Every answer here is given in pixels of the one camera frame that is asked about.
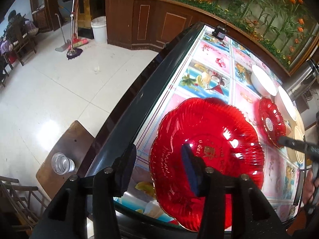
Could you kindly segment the person right hand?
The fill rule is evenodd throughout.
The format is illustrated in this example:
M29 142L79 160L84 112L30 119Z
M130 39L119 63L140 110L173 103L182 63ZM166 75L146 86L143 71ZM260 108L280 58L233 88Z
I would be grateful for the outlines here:
M319 179L316 179L313 181L313 173L310 169L307 172L307 176L304 181L303 185L303 192L302 192L302 202L304 205L306 205L308 202L311 202L313 200L313 194L316 188L318 188L319 185Z

